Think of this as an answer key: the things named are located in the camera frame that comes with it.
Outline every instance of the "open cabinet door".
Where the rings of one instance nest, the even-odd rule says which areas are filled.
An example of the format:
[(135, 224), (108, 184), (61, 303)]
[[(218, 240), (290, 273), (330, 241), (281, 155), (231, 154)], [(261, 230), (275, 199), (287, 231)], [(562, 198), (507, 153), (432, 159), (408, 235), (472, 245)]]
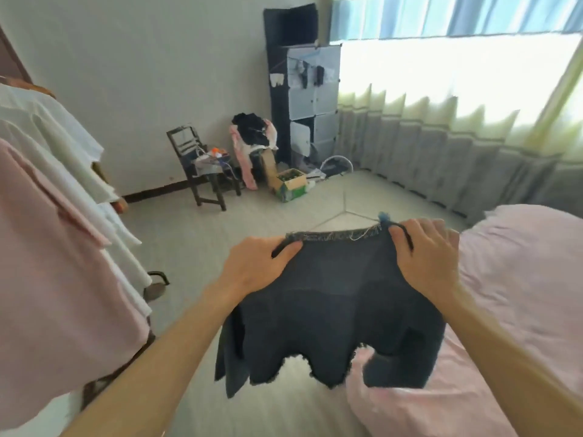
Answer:
[(18, 55), (12, 48), (4, 31), (0, 27), (0, 76), (16, 78), (24, 80), (27, 83), (32, 83), (25, 66), (18, 58)]

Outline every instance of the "chair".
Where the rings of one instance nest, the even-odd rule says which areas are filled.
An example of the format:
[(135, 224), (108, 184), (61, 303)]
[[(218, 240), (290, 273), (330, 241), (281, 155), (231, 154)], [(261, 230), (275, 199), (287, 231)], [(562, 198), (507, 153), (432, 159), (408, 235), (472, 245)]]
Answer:
[[(172, 148), (176, 152), (176, 156), (178, 156), (180, 160), (180, 164), (184, 169), (184, 173), (186, 174), (186, 180), (190, 185), (191, 190), (193, 191), (194, 200), (196, 201), (196, 205), (199, 207), (203, 203), (207, 204), (218, 204), (221, 207), (223, 212), (227, 211), (227, 206), (224, 203), (223, 198), (223, 191), (220, 188), (218, 175), (223, 174), (227, 181), (232, 185), (232, 189), (235, 190), (237, 196), (241, 196), (241, 188), (239, 187), (239, 181), (237, 177), (235, 177), (233, 168), (229, 165), (229, 156), (225, 156), (223, 158), (218, 158), (214, 160), (212, 164), (204, 163), (201, 164), (198, 162), (199, 167), (202, 165), (205, 168), (201, 169), (202, 171), (200, 174), (197, 172), (195, 161), (197, 158), (202, 157), (207, 152), (207, 146), (200, 142), (200, 138), (198, 133), (192, 126), (180, 126), (173, 130), (167, 131), (166, 135), (170, 140), (170, 144), (172, 144)], [(225, 168), (230, 170), (231, 177), (227, 175)], [(198, 176), (204, 176), (210, 182), (210, 185), (213, 189), (213, 192), (216, 195), (216, 199), (207, 199), (201, 198), (198, 194), (197, 181), (196, 178)]]

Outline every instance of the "chair backrest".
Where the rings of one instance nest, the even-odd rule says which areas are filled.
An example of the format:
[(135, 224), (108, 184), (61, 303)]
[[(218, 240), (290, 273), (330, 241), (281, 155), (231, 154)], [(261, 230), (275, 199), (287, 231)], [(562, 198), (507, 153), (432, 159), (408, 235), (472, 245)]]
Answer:
[(167, 131), (166, 135), (184, 169), (192, 165), (198, 157), (200, 152), (197, 149), (206, 151), (206, 146), (200, 142), (200, 137), (192, 126), (177, 127)]

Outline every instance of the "dark gray garment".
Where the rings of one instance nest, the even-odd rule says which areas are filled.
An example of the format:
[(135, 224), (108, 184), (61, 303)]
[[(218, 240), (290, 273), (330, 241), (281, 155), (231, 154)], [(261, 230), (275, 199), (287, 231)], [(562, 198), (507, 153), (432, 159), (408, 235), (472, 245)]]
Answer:
[(215, 380), (227, 396), (272, 381), (286, 357), (302, 355), (329, 388), (344, 382), (354, 350), (376, 353), (367, 386), (423, 388), (445, 330), (441, 313), (403, 278), (383, 221), (368, 229), (294, 233), (301, 251), (271, 285), (247, 296), (223, 324)]

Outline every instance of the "bed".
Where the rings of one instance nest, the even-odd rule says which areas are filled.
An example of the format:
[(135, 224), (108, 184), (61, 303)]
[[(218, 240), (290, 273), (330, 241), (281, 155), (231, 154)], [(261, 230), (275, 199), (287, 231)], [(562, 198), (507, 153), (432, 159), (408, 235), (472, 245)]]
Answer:
[[(504, 205), (465, 231), (459, 272), (477, 304), (583, 398), (583, 220), (540, 205)], [(346, 379), (373, 437), (516, 436), (451, 328), (422, 390), (368, 388), (361, 348)]]

